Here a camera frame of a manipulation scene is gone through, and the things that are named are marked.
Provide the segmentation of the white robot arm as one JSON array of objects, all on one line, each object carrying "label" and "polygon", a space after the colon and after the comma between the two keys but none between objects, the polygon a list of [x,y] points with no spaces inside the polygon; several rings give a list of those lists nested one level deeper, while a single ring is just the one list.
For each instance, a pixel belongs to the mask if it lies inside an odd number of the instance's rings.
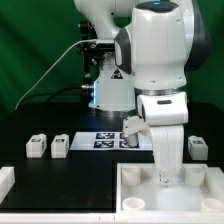
[{"label": "white robot arm", "polygon": [[209,35],[197,0],[74,0],[93,26],[87,43],[100,64],[92,111],[124,116],[129,146],[150,138],[160,182],[180,172],[188,122],[185,73],[208,58]]}]

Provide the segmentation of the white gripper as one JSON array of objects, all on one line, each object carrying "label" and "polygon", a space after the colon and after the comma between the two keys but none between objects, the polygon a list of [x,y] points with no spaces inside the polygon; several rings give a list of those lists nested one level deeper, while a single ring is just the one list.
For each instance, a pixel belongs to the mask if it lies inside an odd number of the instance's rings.
[{"label": "white gripper", "polygon": [[157,126],[150,129],[155,166],[162,184],[179,173],[182,168],[184,127],[182,125]]}]

